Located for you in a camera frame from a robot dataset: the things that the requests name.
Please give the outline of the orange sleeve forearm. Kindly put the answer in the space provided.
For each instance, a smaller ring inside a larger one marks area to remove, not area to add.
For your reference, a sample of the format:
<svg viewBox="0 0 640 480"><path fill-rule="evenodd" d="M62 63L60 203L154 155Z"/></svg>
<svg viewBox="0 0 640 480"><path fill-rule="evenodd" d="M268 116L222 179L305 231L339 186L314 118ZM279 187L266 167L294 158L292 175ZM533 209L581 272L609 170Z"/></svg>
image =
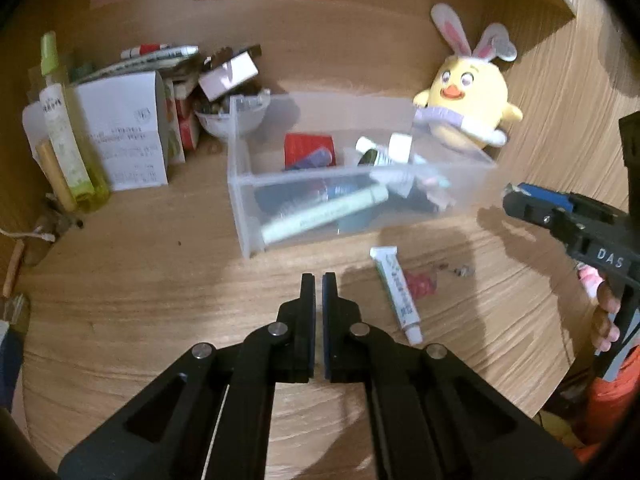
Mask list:
<svg viewBox="0 0 640 480"><path fill-rule="evenodd" d="M582 442L574 451L581 463L587 463L612 434L639 392L639 348L632 350L612 382L596 378L587 389L582 414L574 434Z"/></svg>

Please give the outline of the right hand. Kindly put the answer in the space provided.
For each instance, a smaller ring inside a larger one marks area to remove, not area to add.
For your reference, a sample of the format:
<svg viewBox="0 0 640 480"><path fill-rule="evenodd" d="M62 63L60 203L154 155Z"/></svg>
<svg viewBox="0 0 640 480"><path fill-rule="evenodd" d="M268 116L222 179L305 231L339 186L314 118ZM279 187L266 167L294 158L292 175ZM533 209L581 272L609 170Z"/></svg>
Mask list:
<svg viewBox="0 0 640 480"><path fill-rule="evenodd" d="M599 352L608 352L620 339L620 329L613 318L620 310L620 300L614 295L605 275L581 263L577 275L588 297L594 301L590 337L593 347Z"/></svg>

